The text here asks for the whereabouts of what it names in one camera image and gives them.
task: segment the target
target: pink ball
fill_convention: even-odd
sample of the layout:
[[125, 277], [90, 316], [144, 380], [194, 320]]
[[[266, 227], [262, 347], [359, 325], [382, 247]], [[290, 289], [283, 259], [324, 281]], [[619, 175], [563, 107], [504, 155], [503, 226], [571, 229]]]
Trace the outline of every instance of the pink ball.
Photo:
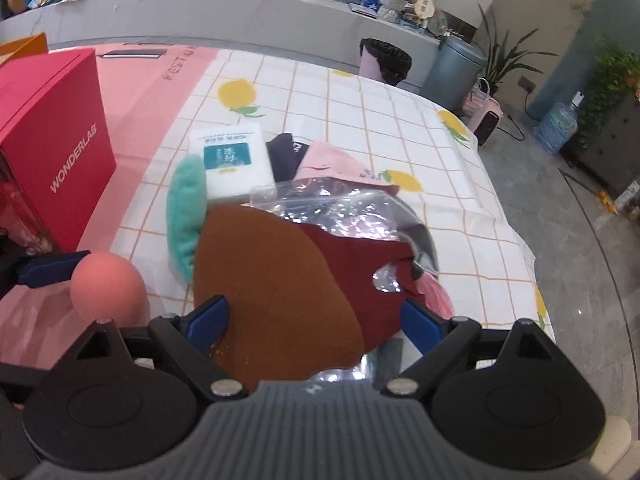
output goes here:
[[136, 326], [148, 319], [142, 276], [113, 253], [85, 256], [71, 276], [71, 303], [85, 322], [110, 317], [118, 326]]

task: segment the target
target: blue gripper pad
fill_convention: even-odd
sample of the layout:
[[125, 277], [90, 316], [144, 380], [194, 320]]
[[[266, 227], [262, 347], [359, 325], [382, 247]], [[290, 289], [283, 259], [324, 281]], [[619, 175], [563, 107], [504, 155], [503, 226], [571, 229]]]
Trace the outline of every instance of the blue gripper pad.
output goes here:
[[53, 283], [66, 282], [76, 265], [89, 251], [78, 251], [68, 254], [46, 254], [36, 256], [18, 268], [18, 285], [26, 285], [29, 288], [39, 288]]
[[405, 301], [400, 307], [400, 328], [423, 355], [442, 341], [446, 323], [420, 304]]
[[180, 332], [201, 352], [206, 352], [225, 333], [229, 304], [224, 296], [214, 296], [180, 320]]

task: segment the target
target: teal label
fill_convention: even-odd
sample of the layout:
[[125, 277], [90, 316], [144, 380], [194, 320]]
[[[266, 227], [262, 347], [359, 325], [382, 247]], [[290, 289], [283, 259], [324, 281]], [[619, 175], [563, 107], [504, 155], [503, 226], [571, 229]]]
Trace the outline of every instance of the teal label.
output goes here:
[[246, 142], [238, 144], [220, 144], [204, 148], [205, 170], [229, 168], [230, 166], [248, 166], [251, 164], [249, 145]]

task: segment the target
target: table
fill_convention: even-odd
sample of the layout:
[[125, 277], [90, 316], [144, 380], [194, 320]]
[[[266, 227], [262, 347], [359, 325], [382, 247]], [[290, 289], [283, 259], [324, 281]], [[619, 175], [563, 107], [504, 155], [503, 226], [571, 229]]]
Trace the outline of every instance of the table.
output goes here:
[[[307, 143], [325, 140], [398, 184], [399, 197], [434, 238], [440, 283], [455, 314], [486, 328], [508, 328], [529, 317], [553, 337], [533, 254], [506, 221], [475, 137], [443, 108], [349, 73], [251, 52], [182, 45], [95, 48], [118, 169], [80, 248], [131, 260], [145, 280], [152, 317], [193, 309], [188, 284], [169, 262], [164, 219], [168, 184], [187, 153], [188, 132], [251, 121], [260, 124], [265, 140], [282, 132]], [[161, 54], [102, 57], [123, 48]], [[260, 117], [235, 111], [242, 107]], [[67, 284], [36, 291], [16, 287], [5, 304], [2, 361], [50, 367], [82, 330]], [[419, 354], [408, 340], [404, 344], [406, 366]]]

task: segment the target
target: pink cloth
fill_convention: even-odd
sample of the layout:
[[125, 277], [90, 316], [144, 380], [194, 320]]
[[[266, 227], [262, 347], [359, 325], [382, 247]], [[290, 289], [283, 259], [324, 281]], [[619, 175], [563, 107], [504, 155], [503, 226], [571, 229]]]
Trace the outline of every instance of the pink cloth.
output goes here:
[[420, 279], [415, 282], [415, 285], [429, 310], [444, 319], [449, 319], [453, 316], [451, 299], [438, 280], [428, 272], [424, 272]]
[[318, 141], [306, 150], [305, 158], [302, 159], [296, 173], [296, 179], [323, 176], [358, 182], [366, 184], [366, 186], [381, 187], [392, 195], [395, 195], [399, 189], [394, 184], [376, 178], [371, 171], [344, 150], [336, 148], [328, 142]]

